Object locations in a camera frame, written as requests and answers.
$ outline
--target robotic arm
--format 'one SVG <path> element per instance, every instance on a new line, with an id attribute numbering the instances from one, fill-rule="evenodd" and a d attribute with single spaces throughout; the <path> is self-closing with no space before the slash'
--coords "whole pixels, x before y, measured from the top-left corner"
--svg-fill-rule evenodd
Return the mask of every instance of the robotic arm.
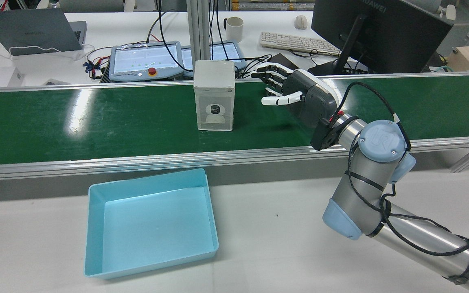
<path id="1" fill-rule="evenodd" d="M 305 70 L 277 63 L 257 67 L 251 77 L 262 79 L 264 105 L 285 105 L 301 122 L 315 128 L 311 146 L 326 149 L 339 143 L 349 150 L 348 169 L 323 214 L 339 234 L 357 240 L 365 234 L 469 290 L 469 239 L 452 234 L 431 219 L 418 217 L 386 200 L 395 183 L 415 165 L 397 115 L 375 90 L 361 82 L 350 84 L 339 104 L 336 92 Z M 394 121 L 367 124 L 341 110 L 353 85 L 376 93 Z M 384 193 L 387 184 L 392 193 Z"/>

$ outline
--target tablet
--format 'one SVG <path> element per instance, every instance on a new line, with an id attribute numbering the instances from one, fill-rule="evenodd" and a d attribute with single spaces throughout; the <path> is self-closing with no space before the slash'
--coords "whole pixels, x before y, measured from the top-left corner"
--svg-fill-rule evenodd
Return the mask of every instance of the tablet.
<path id="1" fill-rule="evenodd" d="M 210 47 L 211 48 L 210 54 L 212 56 L 211 60 L 235 59 L 235 60 L 232 60 L 234 62 L 234 65 L 236 66 L 235 69 L 236 70 L 244 69 L 247 66 L 246 61 L 237 60 L 240 58 L 244 58 L 242 51 L 240 50 L 240 47 L 238 47 L 238 43 L 233 40 L 224 41 L 224 46 L 226 48 L 227 56 L 229 58 L 226 58 L 226 52 L 224 52 L 224 47 L 222 46 L 222 43 L 215 42 Z M 192 69 L 193 61 L 191 58 L 190 46 L 182 47 L 182 59 L 184 60 L 184 68 Z M 184 72 L 184 76 L 192 77 L 193 72 Z"/>
<path id="2" fill-rule="evenodd" d="M 182 64 L 179 42 L 166 43 L 171 55 Z M 112 48 L 110 55 L 110 80 L 145 81 L 173 78 L 184 73 L 184 69 L 169 55 L 163 43 L 131 44 Z"/>

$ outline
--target monitor stand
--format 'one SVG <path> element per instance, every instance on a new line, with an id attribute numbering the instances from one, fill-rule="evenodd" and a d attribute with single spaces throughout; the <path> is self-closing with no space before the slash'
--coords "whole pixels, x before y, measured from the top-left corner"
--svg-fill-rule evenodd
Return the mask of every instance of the monitor stand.
<path id="1" fill-rule="evenodd" d="M 344 74 L 344 67 L 350 56 L 350 51 L 356 43 L 357 36 L 363 27 L 363 22 L 365 22 L 366 17 L 365 14 L 360 14 L 356 17 L 350 34 L 348 34 L 345 45 L 343 46 L 343 50 L 341 50 L 337 60 L 309 68 L 309 72 L 315 76 Z"/>

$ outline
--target mug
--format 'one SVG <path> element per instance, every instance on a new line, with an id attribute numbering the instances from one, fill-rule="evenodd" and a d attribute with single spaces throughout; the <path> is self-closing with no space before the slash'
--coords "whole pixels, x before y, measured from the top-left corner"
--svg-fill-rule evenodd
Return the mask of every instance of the mug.
<path id="1" fill-rule="evenodd" d="M 224 19 L 224 29 L 227 39 L 242 41 L 243 20 L 240 17 L 229 17 Z"/>

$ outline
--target green conveyor belt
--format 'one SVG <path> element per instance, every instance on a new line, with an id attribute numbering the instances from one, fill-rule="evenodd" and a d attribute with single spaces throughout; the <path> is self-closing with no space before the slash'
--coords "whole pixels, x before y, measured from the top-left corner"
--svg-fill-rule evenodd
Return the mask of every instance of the green conveyor belt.
<path id="1" fill-rule="evenodd" d="M 354 80 L 331 81 L 344 92 Z M 389 100 L 412 140 L 469 137 L 469 76 L 360 80 Z M 197 130 L 192 85 L 0 92 L 0 164 L 309 145 L 311 130 L 285 108 L 260 104 L 264 87 L 237 83 L 232 132 Z M 346 112 L 391 119 L 358 87 Z"/>

